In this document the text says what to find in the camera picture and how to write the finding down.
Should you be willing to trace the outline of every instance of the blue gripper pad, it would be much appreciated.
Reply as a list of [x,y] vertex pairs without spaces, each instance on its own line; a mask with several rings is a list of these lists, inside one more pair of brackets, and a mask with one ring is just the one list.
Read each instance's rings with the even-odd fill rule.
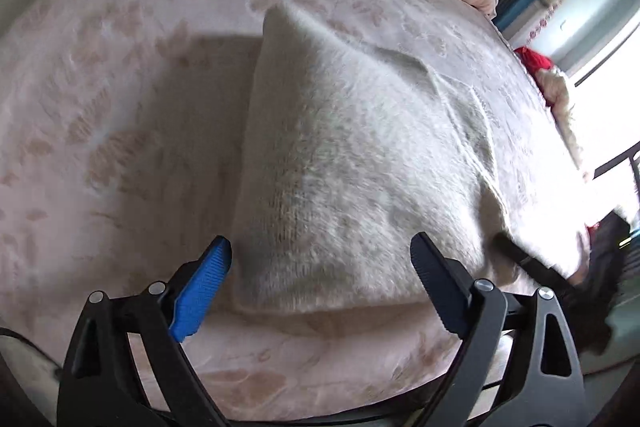
[[175,299],[174,320],[169,331],[177,342],[198,331],[230,267],[231,243],[224,237],[216,238]]

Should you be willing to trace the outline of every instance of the mattress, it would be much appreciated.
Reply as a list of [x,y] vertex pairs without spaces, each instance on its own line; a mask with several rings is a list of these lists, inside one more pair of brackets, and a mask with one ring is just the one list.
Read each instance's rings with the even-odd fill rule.
[[[37,0],[14,23],[0,41],[4,322],[62,360],[89,293],[137,293],[230,233],[262,20],[278,1]],[[580,176],[484,15],[460,0],[287,1],[472,86],[513,234],[545,264],[577,268]],[[235,116],[220,121],[220,104]],[[498,283],[533,288],[519,273]],[[264,421],[395,396],[445,372],[457,346],[429,304],[242,314],[229,288],[184,343],[225,415]]]

